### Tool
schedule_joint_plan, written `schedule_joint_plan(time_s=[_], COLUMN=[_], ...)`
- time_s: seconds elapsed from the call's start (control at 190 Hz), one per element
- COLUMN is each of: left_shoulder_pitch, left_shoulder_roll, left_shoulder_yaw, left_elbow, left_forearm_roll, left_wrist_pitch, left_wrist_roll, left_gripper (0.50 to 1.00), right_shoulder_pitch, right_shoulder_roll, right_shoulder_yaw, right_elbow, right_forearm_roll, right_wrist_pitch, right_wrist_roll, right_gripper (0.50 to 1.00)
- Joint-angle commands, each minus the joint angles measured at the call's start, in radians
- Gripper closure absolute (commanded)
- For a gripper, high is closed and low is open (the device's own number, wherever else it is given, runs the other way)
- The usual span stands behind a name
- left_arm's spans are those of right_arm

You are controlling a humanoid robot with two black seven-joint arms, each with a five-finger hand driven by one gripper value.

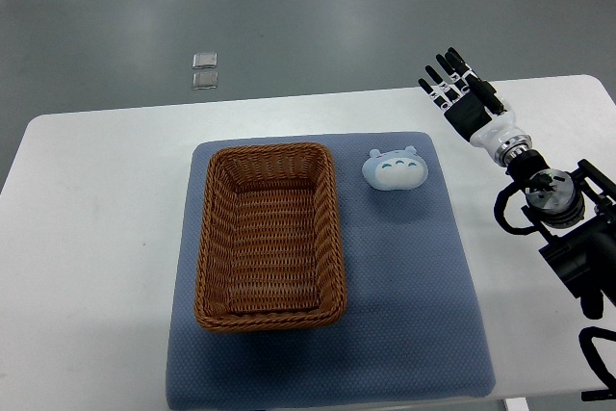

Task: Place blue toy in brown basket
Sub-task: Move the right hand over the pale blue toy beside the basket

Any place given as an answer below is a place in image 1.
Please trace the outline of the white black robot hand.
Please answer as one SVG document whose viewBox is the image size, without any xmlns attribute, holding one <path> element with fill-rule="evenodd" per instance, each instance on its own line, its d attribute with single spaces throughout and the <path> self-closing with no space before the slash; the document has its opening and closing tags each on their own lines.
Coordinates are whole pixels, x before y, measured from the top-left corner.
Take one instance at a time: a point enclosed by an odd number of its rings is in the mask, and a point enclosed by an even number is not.
<svg viewBox="0 0 616 411">
<path fill-rule="evenodd" d="M 446 57 L 437 54 L 435 58 L 462 94 L 470 89 L 474 95 L 457 100 L 457 91 L 431 65 L 424 69 L 447 99 L 424 78 L 418 83 L 465 141 L 484 149 L 494 162 L 511 162 L 530 150 L 530 135 L 516 125 L 515 113 L 505 108 L 489 82 L 476 77 L 475 71 L 455 48 L 450 47 Z"/>
</svg>

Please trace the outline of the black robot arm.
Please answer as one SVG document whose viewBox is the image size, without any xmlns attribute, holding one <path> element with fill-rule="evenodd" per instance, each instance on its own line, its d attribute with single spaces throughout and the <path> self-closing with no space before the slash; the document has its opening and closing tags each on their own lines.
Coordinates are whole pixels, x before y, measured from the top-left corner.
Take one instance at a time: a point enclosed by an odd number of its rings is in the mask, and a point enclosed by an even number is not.
<svg viewBox="0 0 616 411">
<path fill-rule="evenodd" d="M 449 48 L 427 66 L 420 87 L 455 132 L 484 149 L 511 183 L 500 191 L 494 217 L 515 236 L 540 234 L 540 254 L 578 299 L 590 320 L 615 299 L 615 184 L 586 160 L 573 171 L 549 166 L 533 148 L 514 111 L 462 56 Z"/>
</svg>

